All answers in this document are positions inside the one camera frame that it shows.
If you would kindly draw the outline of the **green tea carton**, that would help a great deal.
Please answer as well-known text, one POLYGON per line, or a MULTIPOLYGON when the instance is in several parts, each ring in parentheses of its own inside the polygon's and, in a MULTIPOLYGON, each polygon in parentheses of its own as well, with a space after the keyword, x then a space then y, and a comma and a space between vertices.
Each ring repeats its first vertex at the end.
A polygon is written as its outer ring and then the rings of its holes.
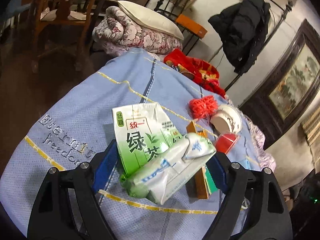
POLYGON ((125 178, 182 137, 157 102, 116 107, 112 109, 112 115, 125 178))

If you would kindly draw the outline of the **white tissue pack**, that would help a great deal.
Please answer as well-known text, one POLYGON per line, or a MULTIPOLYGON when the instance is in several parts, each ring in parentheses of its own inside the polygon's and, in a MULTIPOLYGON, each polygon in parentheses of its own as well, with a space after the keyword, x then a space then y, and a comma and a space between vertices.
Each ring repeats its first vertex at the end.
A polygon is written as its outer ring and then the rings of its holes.
POLYGON ((213 143, 187 133, 165 152, 139 168, 122 183, 127 194, 163 205, 216 153, 213 143))

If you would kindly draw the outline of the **clear bag with red wrapper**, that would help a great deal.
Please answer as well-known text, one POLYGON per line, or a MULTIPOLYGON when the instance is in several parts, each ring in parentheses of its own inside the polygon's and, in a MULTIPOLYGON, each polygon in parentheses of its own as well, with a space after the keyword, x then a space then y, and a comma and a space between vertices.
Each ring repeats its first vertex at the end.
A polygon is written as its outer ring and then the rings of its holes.
POLYGON ((221 134, 215 141, 215 148, 217 152, 228 154, 238 139, 239 136, 234 133, 221 134))

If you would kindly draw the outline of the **blue checked bed sheet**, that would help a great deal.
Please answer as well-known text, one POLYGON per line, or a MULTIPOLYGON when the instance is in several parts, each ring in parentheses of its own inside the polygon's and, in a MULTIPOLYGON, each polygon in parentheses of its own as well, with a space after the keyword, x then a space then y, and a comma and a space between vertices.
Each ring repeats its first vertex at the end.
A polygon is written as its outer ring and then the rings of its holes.
MULTIPOLYGON (((40 116, 17 145, 1 177, 1 204, 26 234, 40 185, 50 167, 72 170, 103 152, 114 138, 112 109, 157 102, 180 133, 191 121, 188 103, 209 92, 141 49, 116 57, 72 88, 40 116)), ((127 195, 115 159, 98 204, 117 239, 202 239, 222 202, 192 196, 187 183, 163 206, 127 195)))

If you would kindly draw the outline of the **purple floral quilt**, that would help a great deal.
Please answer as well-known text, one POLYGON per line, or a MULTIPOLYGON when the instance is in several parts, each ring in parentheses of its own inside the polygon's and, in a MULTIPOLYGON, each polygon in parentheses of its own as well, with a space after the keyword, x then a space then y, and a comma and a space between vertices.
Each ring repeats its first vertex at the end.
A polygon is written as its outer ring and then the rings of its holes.
POLYGON ((266 137, 261 129, 253 123, 251 118, 246 114, 242 113, 238 107, 234 105, 229 96, 226 96, 227 104, 233 106, 240 114, 241 119, 244 120, 243 129, 246 129, 250 135, 250 138, 244 138, 244 148, 245 148, 245 156, 249 156, 254 164, 252 170, 263 170, 264 168, 269 168, 271 172, 274 172, 276 169, 276 160, 272 156, 265 152, 264 143, 266 137))

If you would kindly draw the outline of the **red patterned blanket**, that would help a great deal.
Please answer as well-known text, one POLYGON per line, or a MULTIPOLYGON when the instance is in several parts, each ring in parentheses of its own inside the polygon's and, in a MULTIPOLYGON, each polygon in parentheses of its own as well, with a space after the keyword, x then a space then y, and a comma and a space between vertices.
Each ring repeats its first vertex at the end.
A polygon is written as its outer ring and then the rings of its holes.
POLYGON ((218 94, 223 98, 225 97, 225 90, 220 87, 219 83, 220 74, 210 63, 186 56, 177 48, 168 54, 163 62, 205 90, 218 94))

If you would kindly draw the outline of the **dark framed landscape painting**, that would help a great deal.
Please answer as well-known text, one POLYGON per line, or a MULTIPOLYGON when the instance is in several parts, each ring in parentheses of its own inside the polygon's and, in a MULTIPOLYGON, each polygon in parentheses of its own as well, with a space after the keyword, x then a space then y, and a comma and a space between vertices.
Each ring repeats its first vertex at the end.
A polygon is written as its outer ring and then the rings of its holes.
POLYGON ((241 106, 265 135, 264 149, 302 116, 319 91, 319 34, 304 20, 261 85, 241 106))

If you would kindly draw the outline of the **maroon floral folded quilt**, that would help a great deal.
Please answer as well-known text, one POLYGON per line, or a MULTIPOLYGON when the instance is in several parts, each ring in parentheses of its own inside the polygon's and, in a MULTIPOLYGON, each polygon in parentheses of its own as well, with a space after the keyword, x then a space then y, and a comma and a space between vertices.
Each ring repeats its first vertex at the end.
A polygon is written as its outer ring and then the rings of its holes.
POLYGON ((141 48, 161 60, 182 44, 173 36, 138 25, 119 7, 106 9, 104 19, 93 29, 93 40, 106 54, 118 57, 132 48, 141 48))

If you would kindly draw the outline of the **black hanging jacket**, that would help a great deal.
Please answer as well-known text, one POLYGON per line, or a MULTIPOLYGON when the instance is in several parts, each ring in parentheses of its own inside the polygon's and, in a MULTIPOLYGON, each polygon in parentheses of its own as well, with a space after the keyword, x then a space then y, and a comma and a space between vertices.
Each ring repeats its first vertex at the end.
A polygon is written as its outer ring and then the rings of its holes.
POLYGON ((209 18, 235 73, 244 74, 255 63, 268 34, 269 9, 264 0, 242 0, 209 18))

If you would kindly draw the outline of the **orange box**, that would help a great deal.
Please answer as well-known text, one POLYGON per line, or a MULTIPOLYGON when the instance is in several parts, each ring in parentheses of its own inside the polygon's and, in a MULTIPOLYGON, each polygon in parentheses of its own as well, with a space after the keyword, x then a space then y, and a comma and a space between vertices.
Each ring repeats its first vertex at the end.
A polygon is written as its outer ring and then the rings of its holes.
POLYGON ((200 39, 203 39, 207 33, 207 30, 191 18, 180 14, 176 19, 176 23, 190 31, 192 34, 196 35, 200 39))

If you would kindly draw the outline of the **cream pillow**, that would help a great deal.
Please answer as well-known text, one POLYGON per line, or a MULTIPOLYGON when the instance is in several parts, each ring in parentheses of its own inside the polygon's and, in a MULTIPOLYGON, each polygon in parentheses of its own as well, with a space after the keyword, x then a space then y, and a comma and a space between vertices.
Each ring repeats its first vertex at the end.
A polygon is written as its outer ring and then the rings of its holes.
POLYGON ((165 16, 129 1, 120 0, 118 1, 118 5, 129 18, 140 26, 165 33, 181 41, 184 39, 178 26, 165 16))

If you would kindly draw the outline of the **wooden chair by table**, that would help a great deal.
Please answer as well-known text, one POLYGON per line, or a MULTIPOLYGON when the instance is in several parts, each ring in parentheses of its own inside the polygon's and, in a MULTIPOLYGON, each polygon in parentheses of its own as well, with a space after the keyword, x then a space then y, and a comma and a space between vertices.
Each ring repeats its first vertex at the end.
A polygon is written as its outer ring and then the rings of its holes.
POLYGON ((81 28, 75 56, 75 69, 82 69, 82 57, 85 53, 89 35, 97 21, 106 0, 33 0, 30 8, 30 23, 33 31, 31 68, 34 73, 39 71, 40 59, 67 49, 64 44, 54 45, 50 49, 39 48, 39 36, 50 25, 81 28))

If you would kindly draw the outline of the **black metal stool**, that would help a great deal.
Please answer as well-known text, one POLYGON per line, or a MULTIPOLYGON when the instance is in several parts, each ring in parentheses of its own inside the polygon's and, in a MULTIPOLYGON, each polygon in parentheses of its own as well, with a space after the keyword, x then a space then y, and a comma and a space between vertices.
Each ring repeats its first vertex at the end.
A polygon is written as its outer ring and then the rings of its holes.
POLYGON ((159 0, 154 11, 175 22, 190 0, 159 0))

